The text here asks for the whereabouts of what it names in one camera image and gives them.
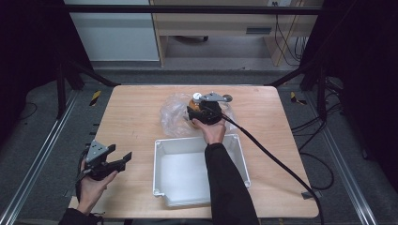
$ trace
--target black wire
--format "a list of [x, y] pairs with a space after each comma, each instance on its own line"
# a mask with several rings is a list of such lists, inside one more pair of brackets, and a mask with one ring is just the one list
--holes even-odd
[[287, 166], [285, 166], [281, 161], [279, 161], [276, 157], [274, 157], [259, 141], [257, 141], [254, 136], [249, 133], [246, 129], [243, 127], [239, 126], [237, 123], [235, 123], [231, 118], [229, 118], [225, 114], [221, 114], [221, 117], [228, 121], [229, 123], [235, 125], [238, 129], [240, 129], [250, 140], [252, 140], [253, 143], [255, 143], [269, 158], [271, 158], [273, 161], [275, 161], [280, 167], [282, 167], [284, 170], [286, 170], [290, 175], [292, 175], [303, 187], [307, 189], [307, 191], [313, 196], [315, 199], [316, 205], [319, 209], [319, 217], [321, 219], [321, 224], [325, 224], [324, 217], [323, 217], [323, 211], [322, 211], [322, 206], [321, 203], [318, 199], [318, 197], [315, 195], [314, 191], [307, 185], [305, 182], [299, 178], [292, 170], [290, 170]]
[[282, 38], [283, 38], [283, 41], [284, 41], [284, 44], [287, 47], [287, 50], [290, 52], [290, 55], [292, 55], [293, 59], [299, 62], [299, 60], [292, 54], [292, 51], [289, 48], [289, 44], [287, 42], [287, 39], [284, 37], [284, 35], [282, 33], [281, 27], [279, 26], [279, 22], [278, 22], [278, 14], [276, 14], [275, 17], [276, 17], [276, 27], [278, 28], [278, 31], [281, 34]]
[[275, 20], [276, 20], [276, 23], [275, 23], [275, 35], [274, 35], [274, 38], [275, 38], [276, 46], [278, 47], [279, 51], [281, 51], [281, 54], [282, 54], [282, 56], [283, 56], [283, 59], [284, 59], [284, 61], [286, 61], [286, 64], [287, 64], [287, 65], [289, 65], [289, 66], [299, 66], [299, 65], [296, 65], [296, 64], [290, 64], [290, 63], [287, 61], [286, 56], [284, 56], [284, 53], [283, 53], [283, 51], [282, 51], [282, 49], [281, 49], [281, 46], [279, 46], [278, 40], [277, 40], [277, 38], [276, 38], [276, 33], [277, 33], [277, 30], [278, 30], [278, 27], [279, 27], [278, 14], [275, 15]]
[[79, 165], [77, 166], [77, 175], [79, 176], [79, 174], [82, 172], [82, 162], [84, 160], [84, 157], [88, 154], [88, 149], [85, 149], [79, 157]]
[[300, 37], [296, 37], [296, 43], [295, 43], [295, 56], [296, 56], [296, 58], [297, 58], [299, 61], [301, 61], [302, 55], [304, 54], [306, 37], [303, 37], [303, 38], [302, 38], [302, 41], [301, 41], [301, 49], [300, 49], [301, 54], [298, 54], [298, 53], [297, 53], [299, 40], [300, 40]]
[[316, 130], [316, 132], [314, 133], [314, 135], [311, 136], [311, 137], [298, 149], [298, 151], [300, 152], [300, 151], [305, 147], [305, 145], [307, 145], [307, 144], [316, 136], [316, 134], [318, 134], [323, 128], [325, 128], [325, 126], [326, 126], [326, 121], [323, 121], [322, 124], [321, 124], [321, 126], [319, 126], [319, 128], [318, 128], [318, 129]]
[[329, 97], [331, 97], [331, 96], [336, 96], [336, 97], [338, 98], [338, 97], [339, 97], [339, 93], [337, 93], [337, 92], [328, 93], [328, 94], [325, 96], [325, 99], [327, 99], [327, 98], [329, 98]]
[[307, 38], [304, 37], [301, 43], [301, 57], [304, 55], [305, 47], [307, 47]]
[[[340, 103], [335, 104], [334, 106], [330, 107], [330, 109], [327, 110], [328, 115], [332, 115], [332, 114], [334, 114], [334, 113], [336, 113], [336, 112], [338, 112], [338, 111], [341, 110], [341, 108], [333, 109], [333, 108], [334, 108], [335, 106], [337, 106], [337, 105], [340, 105]], [[292, 131], [293, 136], [298, 137], [298, 136], [316, 135], [316, 133], [312, 133], [312, 134], [295, 134], [295, 133], [298, 133], [298, 132], [300, 132], [300, 131], [302, 131], [302, 130], [308, 128], [308, 127], [310, 127], [311, 125], [313, 125], [314, 123], [316, 123], [316, 122], [319, 120], [319, 118], [320, 118], [320, 117], [317, 116], [317, 117], [315, 118], [315, 120], [314, 120], [311, 124], [309, 124], [308, 126], [302, 128], [302, 129], [300, 129], [300, 130]]]
[[292, 133], [297, 133], [297, 132], [300, 132], [300, 131], [302, 131], [302, 130], [308, 128], [308, 127], [310, 127], [311, 125], [315, 124], [315, 123], [319, 120], [319, 118], [320, 118], [320, 117], [317, 116], [316, 118], [314, 118], [314, 119], [308, 121], [307, 123], [305, 123], [305, 124], [303, 124], [303, 125], [300, 125], [300, 126], [298, 126], [298, 127], [292, 128]]
[[328, 171], [330, 173], [330, 182], [329, 182], [328, 185], [326, 185], [325, 187], [317, 187], [317, 186], [311, 185], [311, 188], [314, 188], [314, 189], [317, 189], [317, 190], [327, 190], [327, 189], [331, 188], [333, 186], [333, 184], [334, 184], [334, 173], [333, 173], [333, 170], [330, 168], [330, 166], [328, 166], [328, 164], [324, 160], [322, 160], [319, 157], [316, 157], [314, 155], [311, 155], [309, 153], [301, 152], [299, 154], [302, 155], [302, 156], [307, 156], [307, 157], [310, 157], [310, 158], [313, 158], [313, 159], [319, 161], [320, 163], [322, 163], [326, 167], [326, 169], [328, 169]]
[[35, 110], [33, 110], [33, 112], [31, 112], [27, 116], [21, 117], [19, 120], [24, 120], [24, 119], [29, 118], [30, 116], [32, 116], [38, 110], [38, 105], [37, 104], [35, 104], [33, 102], [26, 102], [26, 105], [28, 105], [28, 104], [33, 105], [35, 107]]

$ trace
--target black curtain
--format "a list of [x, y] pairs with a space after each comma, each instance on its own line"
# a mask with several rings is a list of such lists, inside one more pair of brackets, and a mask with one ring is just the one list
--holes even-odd
[[[0, 1], [0, 144], [12, 133], [27, 93], [56, 80], [61, 61], [93, 69], [69, 14], [42, 11], [46, 2], [64, 5], [62, 0]], [[64, 67], [64, 74], [73, 88], [83, 87], [77, 70]]]
[[[325, 1], [348, 10], [354, 1]], [[320, 16], [303, 55], [308, 63], [343, 15]], [[329, 76], [344, 83], [342, 101], [363, 150], [377, 160], [398, 191], [398, 1], [359, 0], [321, 52]], [[318, 70], [305, 72], [311, 88]]]

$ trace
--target metal mechanism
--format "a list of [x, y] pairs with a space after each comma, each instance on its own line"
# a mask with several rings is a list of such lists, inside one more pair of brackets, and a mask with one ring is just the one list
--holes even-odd
[[211, 92], [210, 94], [201, 96], [199, 98], [202, 100], [205, 100], [205, 101], [225, 101], [225, 102], [232, 101], [232, 96], [230, 96], [230, 95], [220, 96], [219, 94], [217, 94], [215, 92]]
[[84, 171], [82, 173], [90, 176], [95, 180], [102, 180], [113, 171], [122, 172], [126, 170], [126, 163], [131, 160], [131, 152], [126, 154], [122, 159], [114, 162], [106, 162], [109, 154], [114, 152], [116, 145], [112, 144], [108, 147], [93, 141], [85, 158]]
[[199, 111], [187, 106], [187, 112], [190, 120], [198, 119], [207, 125], [213, 125], [222, 120], [222, 108], [220, 107], [218, 101], [232, 101], [232, 97], [230, 95], [220, 96], [214, 92], [204, 96], [200, 95], [199, 93], [195, 93], [193, 99], [196, 99], [195, 102], [199, 101]]

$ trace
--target cord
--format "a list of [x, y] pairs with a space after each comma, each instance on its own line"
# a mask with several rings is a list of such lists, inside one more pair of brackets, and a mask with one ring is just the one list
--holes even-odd
[[80, 172], [82, 171], [82, 162], [84, 160], [84, 157], [88, 154], [88, 149], [85, 149], [79, 157], [79, 165], [77, 165], [77, 175], [79, 176]]
[[330, 173], [330, 182], [329, 182], [328, 185], [326, 185], [325, 187], [317, 187], [317, 186], [311, 185], [311, 188], [314, 188], [314, 189], [317, 189], [317, 190], [327, 190], [327, 189], [331, 188], [333, 186], [333, 184], [334, 184], [334, 173], [333, 173], [333, 170], [330, 168], [330, 166], [328, 166], [328, 164], [324, 160], [322, 160], [319, 157], [316, 157], [314, 155], [311, 155], [309, 153], [301, 152], [299, 154], [301, 156], [306, 156], [306, 157], [313, 158], [313, 159], [319, 161], [320, 163], [322, 163], [326, 167], [326, 169], [328, 169], [328, 171]]
[[33, 112], [31, 112], [30, 114], [28, 114], [27, 116], [21, 117], [19, 120], [24, 120], [29, 118], [30, 116], [32, 116], [37, 110], [38, 110], [38, 105], [33, 103], [33, 102], [26, 102], [26, 105], [33, 105], [35, 107], [35, 110], [33, 110]]
[[316, 132], [314, 133], [314, 135], [312, 135], [299, 149], [298, 151], [301, 152], [301, 150], [305, 147], [305, 145], [307, 145], [315, 136], [316, 134], [318, 134], [323, 128], [325, 128], [326, 126], [326, 121], [323, 121], [321, 126], [319, 126], [319, 128], [316, 130]]
[[279, 31], [281, 32], [281, 35], [282, 35], [283, 40], [284, 40], [284, 42], [285, 42], [285, 44], [286, 44], [286, 46], [287, 46], [287, 49], [290, 51], [289, 45], [287, 44], [287, 42], [286, 42], [286, 40], [285, 40], [285, 38], [284, 38], [284, 35], [282, 34], [282, 31], [281, 31], [281, 29], [279, 29], [278, 14], [275, 15], [275, 19], [276, 19], [276, 23], [275, 23], [276, 31], [275, 31], [275, 34], [274, 34], [274, 39], [275, 39], [276, 46], [277, 46], [278, 49], [281, 51], [281, 54], [282, 54], [282, 56], [283, 56], [283, 59], [284, 59], [284, 61], [286, 62], [287, 65], [289, 65], [289, 66], [299, 66], [299, 64], [290, 64], [290, 63], [287, 61], [286, 56], [284, 55], [281, 46], [279, 46], [278, 40], [277, 40], [277, 38], [276, 38], [277, 30], [279, 30]]
[[321, 224], [325, 224], [324, 217], [323, 217], [323, 211], [322, 211], [322, 206], [321, 203], [318, 199], [318, 197], [315, 195], [314, 191], [307, 185], [305, 182], [299, 178], [292, 170], [290, 170], [287, 166], [285, 166], [281, 161], [279, 161], [276, 157], [274, 157], [259, 141], [257, 141], [254, 136], [249, 133], [246, 129], [243, 127], [239, 126], [237, 123], [235, 123], [231, 118], [229, 118], [225, 114], [221, 114], [222, 118], [229, 123], [235, 125], [238, 129], [240, 129], [250, 140], [252, 140], [255, 145], [257, 145], [269, 158], [271, 158], [273, 161], [275, 161], [280, 167], [282, 167], [284, 170], [286, 170], [290, 175], [292, 175], [303, 187], [307, 189], [307, 191], [313, 196], [313, 198], [316, 201], [316, 205], [319, 209], [319, 217], [321, 219]]
[[[272, 5], [273, 5], [274, 7], [277, 7], [277, 6], [278, 6], [278, 2], [273, 2]], [[282, 50], [281, 46], [279, 45], [278, 40], [277, 40], [277, 38], [276, 38], [276, 33], [277, 33], [277, 31], [279, 31], [279, 33], [281, 34], [281, 37], [283, 38], [284, 44], [285, 44], [285, 46], [287, 47], [287, 50], [290, 52], [290, 55], [293, 57], [293, 59], [294, 59], [295, 61], [300, 62], [300, 58], [298, 58], [298, 57], [297, 57], [297, 54], [296, 54], [296, 48], [297, 48], [297, 42], [298, 42], [298, 40], [296, 40], [296, 46], [295, 46], [295, 55], [296, 55], [296, 57], [295, 57], [295, 56], [292, 54], [292, 51], [291, 51], [290, 48], [289, 48], [289, 44], [288, 44], [288, 42], [287, 42], [287, 39], [284, 37], [284, 35], [283, 35], [283, 33], [282, 33], [281, 27], [279, 26], [278, 14], [275, 14], [275, 34], [274, 34], [275, 43], [276, 43], [278, 49], [281, 51], [281, 54], [282, 54], [282, 56], [283, 56], [283, 59], [284, 59], [284, 61], [286, 62], [287, 65], [289, 65], [289, 66], [299, 66], [299, 65], [290, 64], [290, 63], [287, 61], [287, 59], [286, 59], [286, 57], [285, 57], [285, 55], [284, 55], [284, 53], [283, 53], [283, 50]]]
[[300, 125], [300, 126], [298, 126], [298, 127], [293, 127], [293, 128], [291, 128], [292, 133], [300, 132], [300, 131], [302, 131], [302, 130], [308, 128], [309, 126], [313, 125], [313, 124], [316, 123], [318, 120], [319, 120], [319, 116], [317, 116], [316, 118], [314, 118], [314, 119], [312, 119], [312, 120], [306, 122], [306, 123], [303, 124], [303, 125]]
[[295, 56], [296, 56], [296, 58], [297, 58], [299, 61], [301, 61], [302, 55], [304, 54], [305, 46], [307, 45], [307, 38], [306, 38], [306, 37], [303, 37], [303, 38], [302, 38], [302, 41], [301, 41], [301, 49], [300, 49], [300, 50], [301, 50], [301, 53], [300, 53], [300, 54], [297, 53], [297, 48], [298, 48], [299, 39], [300, 39], [300, 37], [296, 37], [296, 43], [295, 43]]

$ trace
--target black sleeve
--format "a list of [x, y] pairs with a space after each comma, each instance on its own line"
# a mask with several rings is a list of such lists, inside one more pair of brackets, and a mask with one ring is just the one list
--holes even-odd
[[252, 198], [222, 143], [205, 151], [214, 225], [258, 225]]
[[97, 225], [102, 220], [102, 217], [96, 217], [93, 214], [86, 216], [82, 212], [69, 208], [65, 212], [59, 225]]

